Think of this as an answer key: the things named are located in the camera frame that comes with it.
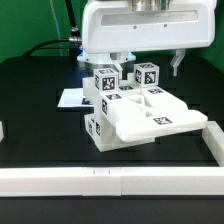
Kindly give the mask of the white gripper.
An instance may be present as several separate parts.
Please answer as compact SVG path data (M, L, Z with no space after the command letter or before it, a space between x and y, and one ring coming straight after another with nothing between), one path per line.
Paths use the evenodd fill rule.
M166 10L136 12L131 0L91 0L84 9L82 44L89 54L112 53L122 77L118 52L173 50L172 75L185 48L209 46L215 36L217 0L170 0Z

